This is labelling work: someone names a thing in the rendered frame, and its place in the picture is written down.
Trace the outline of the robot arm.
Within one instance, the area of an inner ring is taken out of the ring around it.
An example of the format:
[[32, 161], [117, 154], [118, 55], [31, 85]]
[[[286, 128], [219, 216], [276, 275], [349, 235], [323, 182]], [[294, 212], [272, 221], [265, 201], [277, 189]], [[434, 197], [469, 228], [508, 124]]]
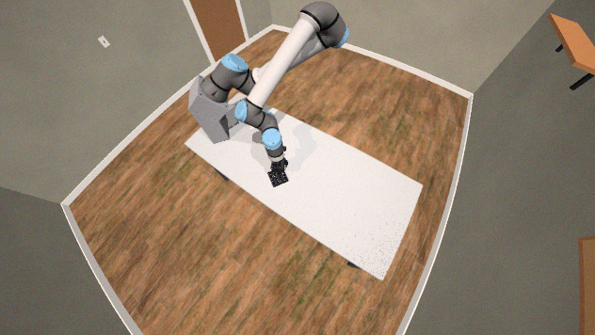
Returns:
[[262, 132], [268, 158], [279, 162], [286, 146], [282, 144], [274, 114], [262, 111], [265, 103], [286, 72], [325, 49], [343, 46], [348, 37], [349, 30], [336, 7], [327, 2], [313, 2], [300, 11], [297, 23], [271, 61], [251, 71], [243, 58], [229, 53], [201, 81], [201, 90], [217, 103], [227, 100], [231, 88], [246, 94], [248, 97], [237, 104], [234, 116]]

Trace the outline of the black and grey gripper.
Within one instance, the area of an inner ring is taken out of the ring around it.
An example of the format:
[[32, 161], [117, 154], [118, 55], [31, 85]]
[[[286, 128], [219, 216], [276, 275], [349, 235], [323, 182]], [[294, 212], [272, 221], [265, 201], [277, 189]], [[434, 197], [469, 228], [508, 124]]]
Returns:
[[[275, 163], [277, 163], [277, 164], [275, 164]], [[287, 166], [288, 166], [288, 161], [286, 160], [286, 158], [285, 158], [285, 157], [283, 157], [283, 158], [281, 159], [281, 161], [279, 161], [279, 162], [275, 162], [275, 163], [272, 161], [272, 163], [271, 163], [271, 167], [270, 167], [270, 168], [271, 168], [271, 171], [272, 171], [272, 172], [274, 171], [274, 172], [276, 172], [276, 173], [280, 172], [280, 173], [282, 173], [282, 174], [283, 174], [283, 173], [284, 173], [284, 171], [286, 170]], [[278, 163], [279, 163], [279, 164], [278, 164]], [[272, 167], [272, 164], [273, 164], [273, 167]], [[275, 165], [276, 165], [277, 167], [276, 167]], [[272, 169], [272, 168], [273, 168], [273, 169]], [[281, 169], [279, 169], [279, 168], [281, 168]]]

